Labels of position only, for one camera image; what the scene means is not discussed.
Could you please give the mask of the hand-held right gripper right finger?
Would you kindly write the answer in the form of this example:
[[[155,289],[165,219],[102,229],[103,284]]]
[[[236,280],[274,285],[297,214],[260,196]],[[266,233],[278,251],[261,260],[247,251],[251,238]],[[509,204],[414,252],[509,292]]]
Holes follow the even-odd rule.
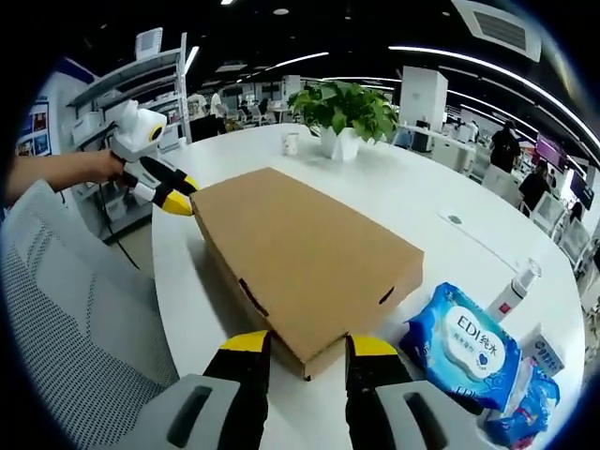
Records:
[[[345,417],[354,449],[490,449],[470,399],[412,378],[395,347],[346,336]]]

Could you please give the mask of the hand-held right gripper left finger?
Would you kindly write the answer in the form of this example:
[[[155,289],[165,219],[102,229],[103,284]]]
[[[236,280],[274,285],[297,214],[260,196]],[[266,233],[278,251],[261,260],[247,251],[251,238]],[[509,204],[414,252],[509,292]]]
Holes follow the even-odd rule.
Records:
[[[203,374],[189,374],[152,399],[113,449],[257,449],[268,415],[271,334],[221,345]]]

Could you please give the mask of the person's left hand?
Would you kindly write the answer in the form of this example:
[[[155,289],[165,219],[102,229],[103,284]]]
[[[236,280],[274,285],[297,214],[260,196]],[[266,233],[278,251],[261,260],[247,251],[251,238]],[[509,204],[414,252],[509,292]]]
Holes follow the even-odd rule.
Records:
[[[103,149],[90,155],[91,180],[104,183],[122,176],[125,164],[111,150]]]

